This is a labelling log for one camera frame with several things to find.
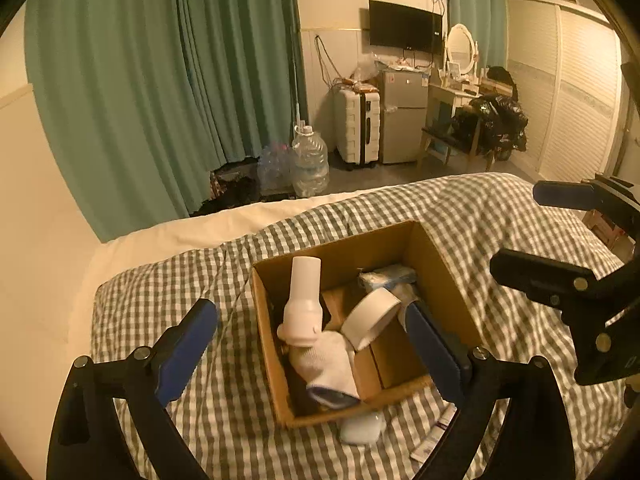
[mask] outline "gray floor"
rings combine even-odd
[[[484,171],[484,165],[484,159],[478,158],[472,167],[472,173]],[[530,180],[525,173],[510,161],[496,162],[492,171],[513,173],[525,180]],[[466,156],[455,153],[452,153],[447,166],[435,156],[428,155],[423,160],[420,173],[418,173],[415,162],[377,164],[373,168],[351,169],[342,161],[337,152],[333,152],[329,155],[329,186],[324,193],[340,193],[394,186],[395,184],[408,184],[409,182],[417,182],[428,178],[463,173],[466,173]]]

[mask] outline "flat screen tv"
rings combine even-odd
[[[428,10],[369,0],[369,43],[442,53],[442,16]]]

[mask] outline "gingham bedspread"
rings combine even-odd
[[[501,246],[587,266],[599,278],[620,261],[571,212],[538,206],[531,185],[508,174],[450,176],[379,190],[217,248],[127,270],[97,291],[94,359],[122,359],[137,346],[153,344],[198,298],[209,298],[220,311],[216,336],[183,396],[167,409],[211,478],[411,478],[420,464],[409,453],[446,406],[437,391],[425,389],[385,409],[386,428],[369,448],[340,444],[336,424],[279,428],[249,278],[257,260],[408,219],[422,222],[435,241],[494,356],[528,362],[540,354],[549,360],[571,425],[578,478],[584,478],[622,424],[623,385],[577,386],[572,340],[558,314],[497,285],[488,264]],[[140,473],[154,478],[126,406],[118,403],[117,409]],[[505,402],[497,405],[470,478],[482,471],[505,409]]]

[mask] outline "roll of tape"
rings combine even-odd
[[[340,332],[356,351],[362,350],[380,335],[399,307],[398,298],[386,288],[377,288],[355,306],[344,320]]]

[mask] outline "curtain fold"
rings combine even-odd
[[[208,198],[210,170],[289,140],[295,9],[295,0],[28,0],[28,78],[100,240],[186,217]]]
[[[447,0],[449,24],[463,23],[478,42],[479,66],[506,63],[506,0]]]

